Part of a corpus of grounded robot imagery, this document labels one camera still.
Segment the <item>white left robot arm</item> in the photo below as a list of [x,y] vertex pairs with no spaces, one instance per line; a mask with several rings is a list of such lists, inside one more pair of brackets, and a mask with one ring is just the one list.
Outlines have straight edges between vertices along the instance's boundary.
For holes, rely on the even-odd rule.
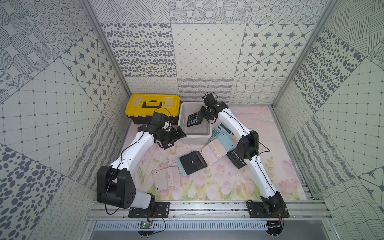
[[132,143],[109,166],[97,172],[97,201],[118,209],[135,208],[148,214],[155,211],[156,200],[151,194],[137,190],[133,174],[147,150],[154,144],[166,150],[187,135],[181,127],[174,128],[168,116],[154,113],[147,124],[138,127]]

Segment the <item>black calculator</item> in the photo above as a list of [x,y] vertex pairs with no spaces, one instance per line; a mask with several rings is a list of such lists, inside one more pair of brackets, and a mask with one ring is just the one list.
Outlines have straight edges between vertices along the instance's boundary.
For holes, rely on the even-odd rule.
[[201,118],[199,112],[191,114],[188,116],[188,119],[187,119],[187,127],[189,128],[189,127],[192,127],[195,125],[199,125],[199,124],[201,124],[202,120],[203,119]]
[[229,160],[234,164],[234,166],[237,169],[241,169],[241,168],[246,166],[246,163],[244,162],[243,159],[241,159],[239,157],[239,155],[237,154],[235,149],[230,151],[230,152],[228,152],[227,153],[227,157],[229,158]]

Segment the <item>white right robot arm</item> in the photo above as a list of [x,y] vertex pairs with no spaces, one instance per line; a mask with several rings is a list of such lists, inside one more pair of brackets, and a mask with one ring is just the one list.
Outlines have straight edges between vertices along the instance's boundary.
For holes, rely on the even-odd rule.
[[203,96],[203,102],[205,105],[197,112],[195,124],[201,124],[203,120],[207,120],[210,124],[216,120],[224,123],[238,140],[237,155],[245,161],[255,175],[255,182],[263,203],[263,212],[267,216],[283,212],[284,200],[262,166],[260,155],[263,152],[259,150],[259,134],[243,125],[234,116],[228,105],[219,101],[216,93],[207,92]]

